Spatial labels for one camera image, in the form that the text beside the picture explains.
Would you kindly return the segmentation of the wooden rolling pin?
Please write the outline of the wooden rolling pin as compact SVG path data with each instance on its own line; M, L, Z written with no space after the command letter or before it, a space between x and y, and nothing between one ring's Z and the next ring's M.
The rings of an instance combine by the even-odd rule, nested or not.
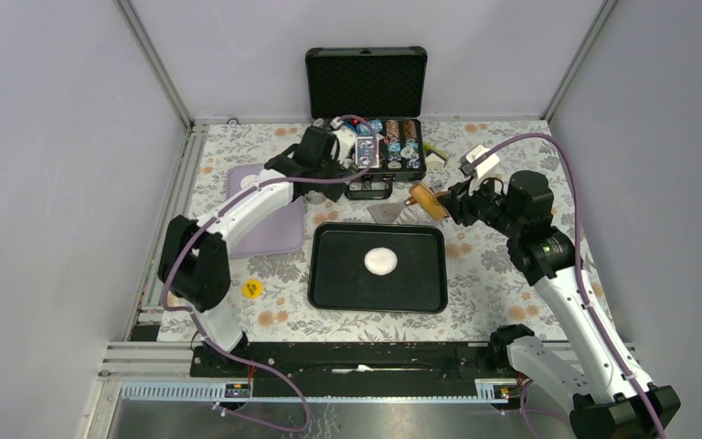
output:
M438 201L435 193L420 181L414 182L410 187L405 205L407 207L421 207L435 221L441 221L450 216L446 208Z

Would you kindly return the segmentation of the white dough disc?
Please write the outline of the white dough disc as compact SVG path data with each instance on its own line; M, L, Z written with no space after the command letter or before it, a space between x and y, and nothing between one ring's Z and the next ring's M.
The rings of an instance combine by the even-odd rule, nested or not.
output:
M363 259L366 269L377 276L391 274L398 265L398 256L389 248L377 247L369 250Z

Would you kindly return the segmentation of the black baking tray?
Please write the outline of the black baking tray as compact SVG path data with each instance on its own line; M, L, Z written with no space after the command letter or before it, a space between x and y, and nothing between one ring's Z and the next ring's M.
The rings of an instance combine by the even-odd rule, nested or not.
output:
M319 309L440 313L448 303L443 234L431 226L325 223L314 233L307 297Z

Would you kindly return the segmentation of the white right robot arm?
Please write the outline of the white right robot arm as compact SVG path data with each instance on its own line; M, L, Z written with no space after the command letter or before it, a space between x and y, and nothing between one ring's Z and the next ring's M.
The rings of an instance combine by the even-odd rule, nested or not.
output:
M558 320L579 365L551 352L529 328L508 325L491 335L491 371L528 377L560 405L578 438L664 437L681 401L672 387L654 383L596 302L574 242L552 224L548 179L518 171L506 189L495 186L491 177L477 187L463 182L436 199L455 223L482 222L507 238L512 264Z

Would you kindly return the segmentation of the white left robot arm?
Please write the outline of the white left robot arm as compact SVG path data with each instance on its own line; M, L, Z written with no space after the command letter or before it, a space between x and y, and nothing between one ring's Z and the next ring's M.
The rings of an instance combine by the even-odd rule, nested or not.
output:
M170 220L158 263L161 301L179 300L177 311L190 314L197 331L212 347L212 364L227 376L244 370L247 352L239 345L244 331L225 297L231 285L230 250L273 212L310 192L333 201L360 176L341 163L335 134L310 126L299 143L268 160L253 181L220 207L190 219Z

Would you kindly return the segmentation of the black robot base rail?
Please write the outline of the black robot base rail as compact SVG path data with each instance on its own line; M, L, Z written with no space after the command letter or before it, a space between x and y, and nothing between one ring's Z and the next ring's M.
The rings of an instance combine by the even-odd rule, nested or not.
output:
M449 378L531 378L534 369L517 368L495 345L475 342L244 342L231 352L239 363L207 342L193 348L194 378L246 378L250 364L260 375L266 366L296 377L308 372L426 371Z

